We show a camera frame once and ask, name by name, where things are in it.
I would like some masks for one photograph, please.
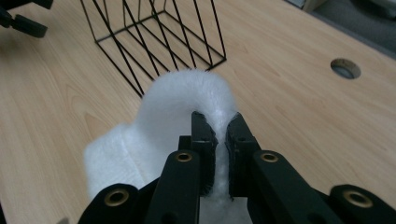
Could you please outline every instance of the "white plush object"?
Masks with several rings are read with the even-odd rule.
[[[229,156],[224,144],[228,123],[237,108],[227,83],[199,70],[159,77],[146,93],[132,124],[120,124],[92,142],[84,160],[91,199],[102,189],[130,184],[141,189],[161,175],[178,138],[191,135],[191,113],[205,115],[216,133],[215,183],[201,199],[200,223],[251,223],[246,199],[230,199]]]

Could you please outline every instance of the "metal grommet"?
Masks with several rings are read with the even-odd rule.
[[[261,158],[263,161],[268,161],[268,162],[277,162],[279,160],[279,158],[272,154],[272,153],[262,153]]]
[[[192,155],[190,153],[182,152],[176,155],[176,159],[182,162],[190,161],[192,160]]]
[[[373,207],[373,201],[356,190],[345,190],[343,196],[349,203],[352,203],[358,207]]]
[[[110,207],[119,206],[125,203],[129,198],[126,189],[113,189],[105,197],[105,204]]]

